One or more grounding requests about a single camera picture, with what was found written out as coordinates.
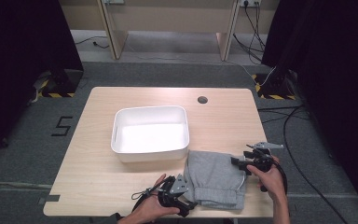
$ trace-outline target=gray carpet floor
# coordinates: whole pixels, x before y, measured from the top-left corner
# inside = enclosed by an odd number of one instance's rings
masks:
[[[2,223],[91,223],[97,217],[47,217],[43,200],[48,196],[65,151],[76,129],[90,91],[97,86],[246,88],[254,93],[257,108],[302,105],[295,100],[267,100],[257,97],[253,80],[237,65],[180,63],[84,63],[84,76],[73,98],[39,98],[23,112],[0,148],[0,224]],[[267,73],[262,66],[247,66],[249,73]],[[283,144],[283,124],[293,109],[260,110],[270,143]],[[71,126],[66,136],[56,125]],[[358,223],[358,196],[342,168],[330,158],[307,108],[302,107],[287,121],[287,143],[297,166],[309,182],[344,216]],[[288,177],[288,198],[292,223],[342,223],[333,209],[316,193],[297,170],[287,149],[272,153],[281,160]],[[2,183],[33,185],[3,185]],[[176,223],[175,219],[163,219]],[[221,219],[181,219],[186,223],[222,223]],[[272,223],[271,218],[245,218],[239,223]]]

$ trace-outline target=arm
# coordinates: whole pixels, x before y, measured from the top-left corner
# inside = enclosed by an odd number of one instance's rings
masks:
[[[165,178],[165,175],[162,175],[157,181],[160,183]],[[165,216],[173,215],[179,213],[179,208],[176,207],[163,207],[159,204],[158,196],[151,195],[145,199],[131,214],[126,217],[123,217],[118,224],[140,224]]]
[[[252,165],[248,165],[246,168],[260,178],[258,186],[261,187],[264,185],[268,190],[268,195],[273,201],[274,224],[290,224],[289,208],[284,192],[282,176],[275,165],[266,173]]]

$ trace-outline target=person's left hand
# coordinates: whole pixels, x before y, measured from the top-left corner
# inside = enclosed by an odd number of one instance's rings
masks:
[[[155,186],[165,178],[165,174],[162,175],[155,183]],[[180,212],[176,207],[163,207],[158,201],[157,192],[154,191],[151,196],[145,199],[139,206],[128,216],[123,217],[118,223],[125,224],[138,224],[154,221],[159,217],[165,215],[174,215]]]

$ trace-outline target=yellow and black hazard tape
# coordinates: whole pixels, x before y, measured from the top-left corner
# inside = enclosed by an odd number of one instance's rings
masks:
[[[74,97],[74,92],[48,92],[45,91],[46,86],[48,85],[49,80],[46,80],[42,83],[40,87],[38,97],[50,97],[50,98],[62,98],[62,97]]]
[[[255,81],[255,90],[258,97],[263,99],[273,99],[273,100],[295,100],[296,97],[292,94],[290,86],[287,86],[285,89],[280,89],[280,92],[272,91],[268,86],[262,85],[266,76],[252,75],[252,78]]]
[[[62,97],[74,97],[74,93],[58,93],[58,92],[39,92],[39,97],[51,97],[51,98],[62,98]]]

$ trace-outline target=white plastic bin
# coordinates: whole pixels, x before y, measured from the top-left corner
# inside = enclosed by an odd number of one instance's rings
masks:
[[[123,162],[179,160],[187,154],[189,133],[178,105],[121,109],[116,113],[112,149]]]

